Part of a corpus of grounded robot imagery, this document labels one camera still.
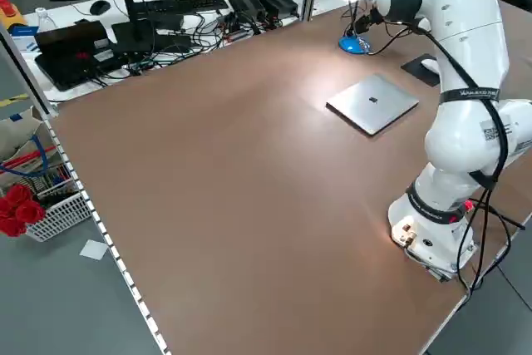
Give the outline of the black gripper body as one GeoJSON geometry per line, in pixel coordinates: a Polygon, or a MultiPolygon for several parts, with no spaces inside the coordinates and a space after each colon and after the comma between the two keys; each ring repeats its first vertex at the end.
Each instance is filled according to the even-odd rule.
{"type": "Polygon", "coordinates": [[[364,14],[356,20],[356,33],[368,32],[373,25],[382,23],[382,15],[376,8],[372,8],[368,14],[364,14]]]}

